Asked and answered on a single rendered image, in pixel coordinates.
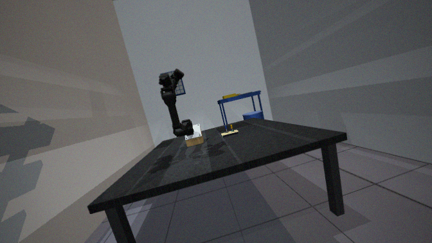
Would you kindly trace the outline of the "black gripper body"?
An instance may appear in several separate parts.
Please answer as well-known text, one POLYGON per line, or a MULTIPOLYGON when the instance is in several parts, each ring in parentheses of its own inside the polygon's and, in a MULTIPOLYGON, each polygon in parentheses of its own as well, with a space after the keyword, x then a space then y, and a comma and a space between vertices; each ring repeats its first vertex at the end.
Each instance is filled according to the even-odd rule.
POLYGON ((171 78, 171 82, 172 82, 172 84, 175 86, 175 88, 177 87, 177 84, 178 84, 177 80, 178 80, 178 79, 182 79, 183 76, 184 76, 184 73, 183 73, 183 72, 181 72, 181 71, 178 70, 177 68, 174 70, 174 72, 173 72, 173 76, 170 77, 170 78, 171 78))

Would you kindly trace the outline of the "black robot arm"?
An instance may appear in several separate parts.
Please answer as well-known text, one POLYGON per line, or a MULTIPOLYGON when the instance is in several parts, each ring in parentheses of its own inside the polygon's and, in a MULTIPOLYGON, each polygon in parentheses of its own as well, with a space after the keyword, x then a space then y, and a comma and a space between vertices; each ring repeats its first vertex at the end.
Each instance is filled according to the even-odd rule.
POLYGON ((160 88, 161 98, 168 106, 168 110, 172 120, 172 128, 174 135, 176 137, 180 137, 194 134, 192 121, 190 121, 190 119, 182 120, 182 123, 179 122, 179 117, 176 109, 175 86, 172 84, 171 78, 169 77, 168 73, 162 73, 159 78, 159 84, 163 85, 163 87, 160 88))

